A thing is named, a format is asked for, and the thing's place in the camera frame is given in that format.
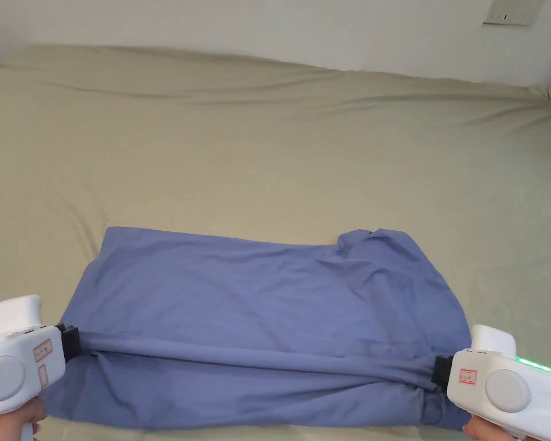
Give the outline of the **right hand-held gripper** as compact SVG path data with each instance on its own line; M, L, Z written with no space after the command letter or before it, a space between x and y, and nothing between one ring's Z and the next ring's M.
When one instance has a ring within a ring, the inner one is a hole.
M518 439L551 440L551 367L518 357L503 330L473 326L471 347L438 357L432 382L458 408Z

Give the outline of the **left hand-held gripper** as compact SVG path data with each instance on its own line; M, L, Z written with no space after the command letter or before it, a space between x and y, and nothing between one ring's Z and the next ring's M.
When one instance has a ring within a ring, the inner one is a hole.
M0 301L0 415L58 382L66 364L80 355L79 330L43 324L41 309L38 295Z

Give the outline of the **person's right hand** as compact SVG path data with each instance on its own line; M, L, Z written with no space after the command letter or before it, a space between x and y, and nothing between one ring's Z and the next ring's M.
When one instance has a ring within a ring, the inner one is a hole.
M462 427L463 433L469 438L479 441L514 441L515 437L504 431L500 426L493 424L479 416L473 416Z

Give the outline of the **person's left hand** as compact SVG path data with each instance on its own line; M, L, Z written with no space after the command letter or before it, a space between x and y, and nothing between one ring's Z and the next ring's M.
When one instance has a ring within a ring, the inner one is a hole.
M0 440L21 440L25 424L32 426L33 440L37 440L40 421L45 418L44 404L40 397L35 397L20 409L0 415Z

